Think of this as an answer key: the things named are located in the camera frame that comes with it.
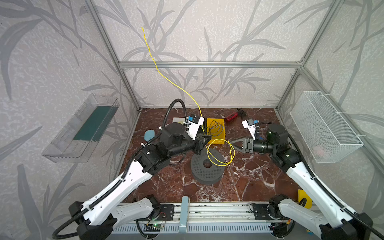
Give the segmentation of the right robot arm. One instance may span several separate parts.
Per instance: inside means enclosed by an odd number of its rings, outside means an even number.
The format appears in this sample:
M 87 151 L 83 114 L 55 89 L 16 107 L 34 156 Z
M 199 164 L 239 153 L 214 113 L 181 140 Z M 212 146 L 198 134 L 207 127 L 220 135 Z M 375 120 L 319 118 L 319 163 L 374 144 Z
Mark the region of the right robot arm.
M 322 240 L 368 240 L 371 234 L 384 236 L 373 227 L 365 213 L 357 213 L 342 201 L 312 171 L 294 138 L 284 126 L 269 123 L 266 139 L 259 138 L 261 123 L 252 119 L 242 121 L 251 137 L 231 141 L 233 148 L 243 154 L 269 154 L 273 163 L 294 180 L 313 200 L 320 213 L 315 213 L 285 195 L 270 199 L 270 207 L 278 216 L 289 218 Z

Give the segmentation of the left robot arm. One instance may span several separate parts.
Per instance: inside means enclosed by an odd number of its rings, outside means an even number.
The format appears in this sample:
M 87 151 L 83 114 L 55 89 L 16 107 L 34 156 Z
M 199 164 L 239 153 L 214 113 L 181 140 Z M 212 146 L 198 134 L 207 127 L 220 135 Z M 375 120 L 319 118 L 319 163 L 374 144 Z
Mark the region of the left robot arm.
M 52 239 L 105 240 L 118 224 L 151 215 L 160 206 L 155 198 L 144 198 L 126 207 L 120 203 L 170 165 L 171 158 L 188 152 L 200 155 L 211 140 L 211 136 L 199 133 L 204 120 L 203 116 L 188 115 L 183 100 L 173 100 L 160 132 L 132 154 L 123 173 L 101 192 L 83 203 L 70 205 L 71 218 L 54 230 Z

